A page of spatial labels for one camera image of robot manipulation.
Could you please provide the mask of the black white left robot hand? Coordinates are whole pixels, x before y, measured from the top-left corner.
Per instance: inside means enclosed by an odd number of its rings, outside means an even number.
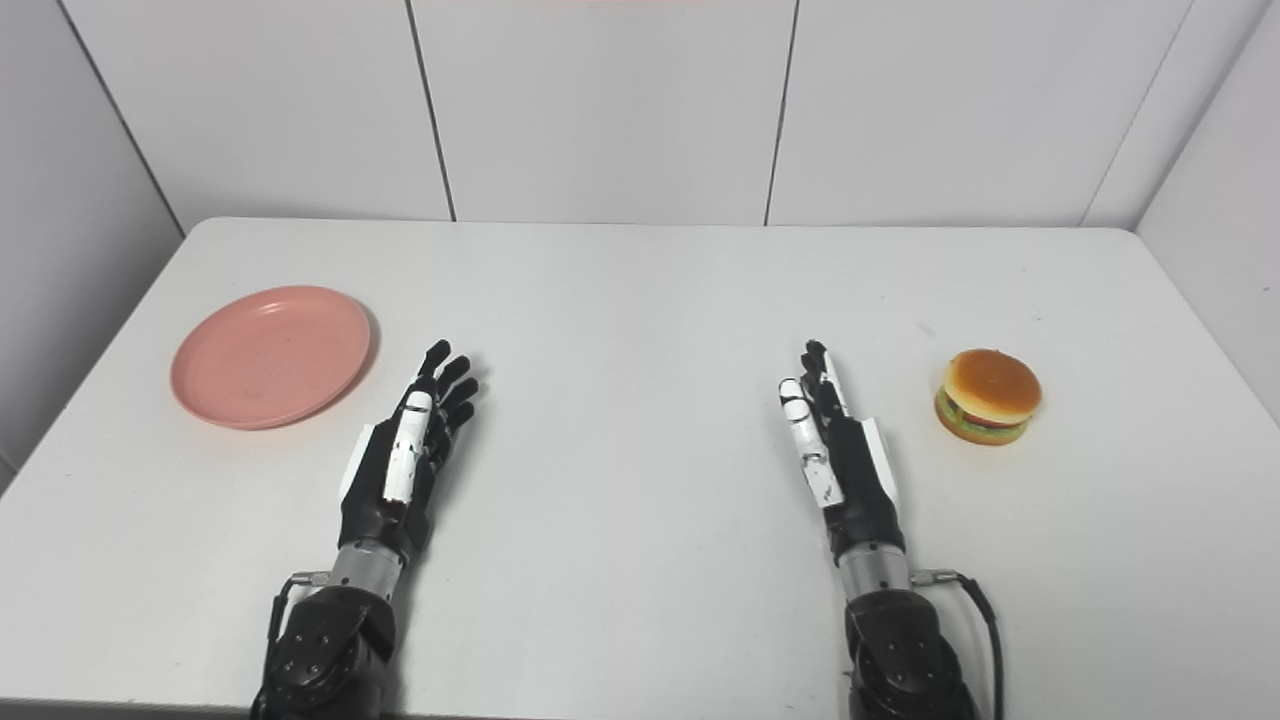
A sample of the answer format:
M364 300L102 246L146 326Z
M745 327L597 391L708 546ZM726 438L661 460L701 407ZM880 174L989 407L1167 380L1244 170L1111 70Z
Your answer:
M340 502L340 547L378 543L404 565L426 548L436 478L475 415L470 372L468 356L436 341L393 413L370 427Z

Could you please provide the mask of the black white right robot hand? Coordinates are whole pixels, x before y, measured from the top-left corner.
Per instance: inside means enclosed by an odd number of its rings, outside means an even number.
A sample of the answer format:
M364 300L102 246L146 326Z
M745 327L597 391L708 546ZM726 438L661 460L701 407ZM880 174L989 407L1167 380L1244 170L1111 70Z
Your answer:
M780 405L833 560L859 547L904 551L896 480L876 420L852 416L826 345L809 340L800 363L800 377L780 382Z

